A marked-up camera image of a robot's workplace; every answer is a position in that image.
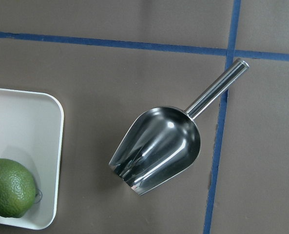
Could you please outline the steel ice scoop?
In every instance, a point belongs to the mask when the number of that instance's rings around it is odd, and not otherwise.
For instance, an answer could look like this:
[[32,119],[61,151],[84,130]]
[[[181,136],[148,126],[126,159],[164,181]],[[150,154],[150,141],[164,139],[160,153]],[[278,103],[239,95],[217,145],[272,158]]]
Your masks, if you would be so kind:
[[141,114],[119,144],[109,167],[138,195],[186,170],[201,149],[195,119],[248,68],[241,58],[235,60],[186,110],[162,106]]

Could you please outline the cream plastic tray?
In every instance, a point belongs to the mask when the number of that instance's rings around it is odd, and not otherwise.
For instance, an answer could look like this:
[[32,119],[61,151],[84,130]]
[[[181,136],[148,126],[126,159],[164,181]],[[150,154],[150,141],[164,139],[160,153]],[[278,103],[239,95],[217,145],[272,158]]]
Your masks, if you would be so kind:
[[24,165],[40,193],[23,217],[0,216],[0,224],[41,230],[54,220],[63,122],[63,108],[55,97],[0,88],[0,158]]

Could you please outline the green lime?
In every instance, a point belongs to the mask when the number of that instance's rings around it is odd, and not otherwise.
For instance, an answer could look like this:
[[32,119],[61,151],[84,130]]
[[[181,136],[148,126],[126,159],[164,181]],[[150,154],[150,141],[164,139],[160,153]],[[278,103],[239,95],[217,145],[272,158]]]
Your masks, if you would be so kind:
[[20,163],[0,158],[0,216],[21,218],[33,206],[36,184]]

